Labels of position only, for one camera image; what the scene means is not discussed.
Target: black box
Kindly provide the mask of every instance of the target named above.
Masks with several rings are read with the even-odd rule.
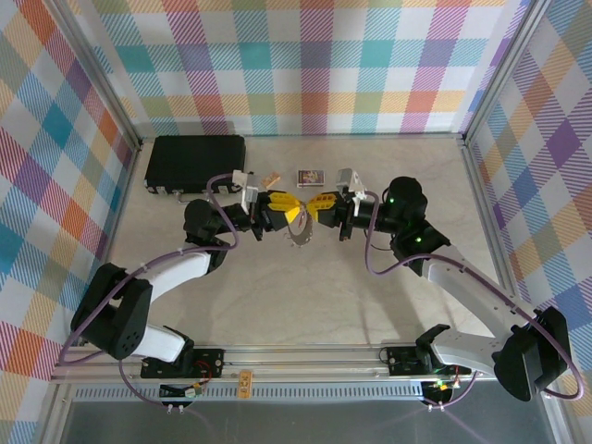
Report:
[[[144,186],[155,194],[204,192],[218,174],[244,169],[246,147],[241,136],[160,136],[154,141]],[[232,178],[219,180],[214,191],[229,193],[241,187]]]

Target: checkered wall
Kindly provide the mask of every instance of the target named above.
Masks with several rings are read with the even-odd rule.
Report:
[[[131,150],[42,0],[0,2],[0,443],[31,441]]]
[[[139,133],[154,136],[458,130],[528,1],[69,4]]]
[[[522,296],[567,317],[592,439],[592,0],[555,0],[476,142]]]

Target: white tabletop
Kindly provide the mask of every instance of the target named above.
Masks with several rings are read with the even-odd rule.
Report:
[[[185,239],[184,206],[174,196],[143,187],[151,145],[144,145],[110,261],[135,269],[176,250]],[[495,277],[463,162],[452,139],[247,138],[246,170],[277,171],[275,189],[306,201],[335,190],[337,170],[355,169],[364,185],[380,194],[398,176],[417,178],[428,199],[427,220],[464,255]],[[297,189],[298,168],[324,169],[324,188]],[[201,197],[184,196],[185,199]],[[237,202],[221,198],[222,204]],[[414,340],[438,323],[461,331],[487,329],[443,290],[411,270],[373,277],[364,267],[364,234],[339,242],[339,229],[314,225],[311,242],[290,247],[284,233],[257,242],[241,233],[241,245],[214,273],[186,282],[157,300],[150,322],[187,334],[196,343],[366,343]],[[377,233],[374,244],[388,247]],[[394,263],[392,253],[372,251],[375,268]]]

